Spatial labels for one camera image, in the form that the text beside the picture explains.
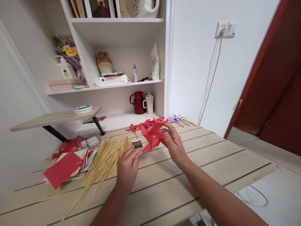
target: tile floor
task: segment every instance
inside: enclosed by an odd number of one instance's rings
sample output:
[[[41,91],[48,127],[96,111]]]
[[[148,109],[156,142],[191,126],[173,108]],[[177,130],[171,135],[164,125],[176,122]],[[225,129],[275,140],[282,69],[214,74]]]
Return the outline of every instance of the tile floor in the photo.
[[[279,168],[235,195],[249,202],[247,205],[270,226],[301,226],[301,157],[236,128],[228,140],[270,159]],[[200,216],[207,226],[214,225],[207,211],[191,217],[191,224],[197,225]]]

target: red thermos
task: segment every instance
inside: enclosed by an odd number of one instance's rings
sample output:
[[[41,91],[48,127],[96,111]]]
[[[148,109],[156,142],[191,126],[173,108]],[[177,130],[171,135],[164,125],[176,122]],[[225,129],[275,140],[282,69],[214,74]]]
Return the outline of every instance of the red thermos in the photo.
[[[134,105],[135,114],[136,115],[142,115],[145,113],[145,109],[143,108],[142,102],[144,101],[144,98],[142,96],[144,92],[136,91],[134,94],[132,94],[129,97],[129,102]],[[134,103],[131,102],[132,96],[135,96]]]

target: cable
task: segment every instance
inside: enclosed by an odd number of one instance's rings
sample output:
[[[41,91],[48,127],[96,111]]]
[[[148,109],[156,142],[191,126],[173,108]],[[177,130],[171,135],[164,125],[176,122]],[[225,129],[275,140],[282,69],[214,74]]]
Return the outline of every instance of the cable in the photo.
[[[261,194],[264,198],[265,198],[265,200],[266,200],[266,204],[264,204],[264,205],[262,205],[262,206],[255,206],[255,205],[253,205],[253,204],[251,204],[252,203],[252,199],[251,199],[251,197],[247,194],[247,196],[249,197],[249,199],[250,199],[250,201],[247,201],[245,198],[243,198],[239,193],[237,193],[243,200],[243,202],[244,203],[247,203],[247,204],[249,204],[249,205],[251,205],[251,206],[254,206],[254,207],[265,207],[265,206],[267,206],[268,204],[269,204],[269,201],[267,200],[267,198],[264,196],[264,194],[262,194],[258,189],[256,189],[256,188],[254,188],[252,185],[250,185],[250,187],[252,187],[253,189],[255,189],[257,192],[259,192],[259,194]]]
[[[220,45],[219,45],[219,55],[217,57],[217,61],[216,61],[216,65],[215,65],[215,69],[214,69],[214,72],[213,72],[213,76],[212,76],[212,81],[211,81],[211,84],[210,84],[210,87],[209,87],[209,91],[208,91],[208,95],[207,95],[207,99],[205,101],[205,107],[204,107],[204,110],[202,112],[202,116],[201,116],[201,120],[199,121],[198,125],[201,124],[201,121],[202,121],[202,118],[203,118],[203,115],[204,115],[204,111],[206,109],[206,104],[207,104],[207,101],[208,101],[208,98],[209,98],[209,94],[210,94],[210,90],[211,90],[211,86],[212,86],[212,83],[213,83],[213,80],[214,80],[214,76],[215,76],[215,72],[216,72],[216,69],[217,69],[217,65],[219,63],[219,56],[220,56],[220,51],[221,51],[221,48],[222,48],[222,40],[223,40],[223,34],[221,34],[221,38],[220,38]]]
[[[215,42],[215,45],[214,45],[214,49],[213,49],[213,53],[212,53],[212,57],[211,57],[211,61],[210,61],[210,66],[209,66],[209,72],[208,72],[207,82],[206,82],[206,89],[205,89],[204,100],[203,100],[203,104],[202,104],[202,107],[201,107],[200,114],[198,116],[198,124],[199,125],[200,125],[200,117],[201,117],[202,109],[203,109],[203,106],[204,106],[204,103],[205,103],[205,99],[206,99],[207,88],[208,88],[208,81],[209,81],[209,77],[210,77],[211,66],[212,66],[212,61],[213,61],[213,57],[214,57],[214,53],[215,53],[217,41],[218,41],[218,39],[216,39],[216,42]]]

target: stuffed toy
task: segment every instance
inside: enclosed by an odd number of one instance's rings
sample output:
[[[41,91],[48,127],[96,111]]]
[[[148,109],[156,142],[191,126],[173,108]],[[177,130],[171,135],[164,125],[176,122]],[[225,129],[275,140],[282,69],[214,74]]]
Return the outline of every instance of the stuffed toy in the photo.
[[[101,73],[112,73],[112,61],[107,52],[98,52],[97,66]]]

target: metal table leg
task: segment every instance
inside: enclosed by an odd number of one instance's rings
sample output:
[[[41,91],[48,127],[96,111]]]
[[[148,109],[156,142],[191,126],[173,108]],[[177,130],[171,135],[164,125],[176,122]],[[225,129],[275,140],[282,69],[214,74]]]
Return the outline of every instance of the metal table leg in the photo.
[[[52,126],[43,126],[43,128],[62,142],[67,141],[67,139],[63,135],[61,135],[57,130],[55,130]]]
[[[92,117],[92,119],[93,119],[93,121],[95,122],[97,128],[99,129],[101,135],[102,135],[102,136],[105,135],[106,132],[103,131],[103,129],[102,129],[102,127],[100,126],[99,121],[97,120],[96,116]]]

